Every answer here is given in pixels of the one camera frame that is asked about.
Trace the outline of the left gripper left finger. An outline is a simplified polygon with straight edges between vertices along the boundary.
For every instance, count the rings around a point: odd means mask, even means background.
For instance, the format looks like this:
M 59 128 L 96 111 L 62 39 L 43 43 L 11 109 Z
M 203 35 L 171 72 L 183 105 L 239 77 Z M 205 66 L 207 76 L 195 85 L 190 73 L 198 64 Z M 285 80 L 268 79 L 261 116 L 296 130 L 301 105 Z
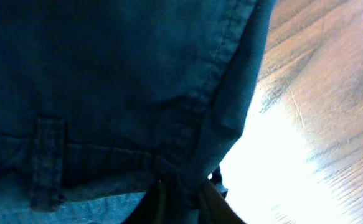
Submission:
M 164 224 L 167 210 L 167 189 L 162 181 L 156 181 L 138 206 L 122 224 Z

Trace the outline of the navy blue denim shorts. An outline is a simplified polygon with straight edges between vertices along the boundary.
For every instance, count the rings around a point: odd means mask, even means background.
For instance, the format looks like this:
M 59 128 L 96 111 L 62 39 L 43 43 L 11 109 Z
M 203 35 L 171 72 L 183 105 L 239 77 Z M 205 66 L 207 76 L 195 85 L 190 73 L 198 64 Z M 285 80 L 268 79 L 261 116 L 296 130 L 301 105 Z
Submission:
M 273 0 L 0 0 L 0 223 L 122 223 L 156 181 L 199 223 Z

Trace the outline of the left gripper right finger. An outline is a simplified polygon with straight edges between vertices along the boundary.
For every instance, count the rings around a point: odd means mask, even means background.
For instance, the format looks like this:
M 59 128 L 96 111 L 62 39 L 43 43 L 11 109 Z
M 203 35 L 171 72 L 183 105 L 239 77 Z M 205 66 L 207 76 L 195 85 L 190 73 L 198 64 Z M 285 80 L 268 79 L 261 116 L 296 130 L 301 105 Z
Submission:
M 199 224 L 245 224 L 209 179 L 199 191 Z

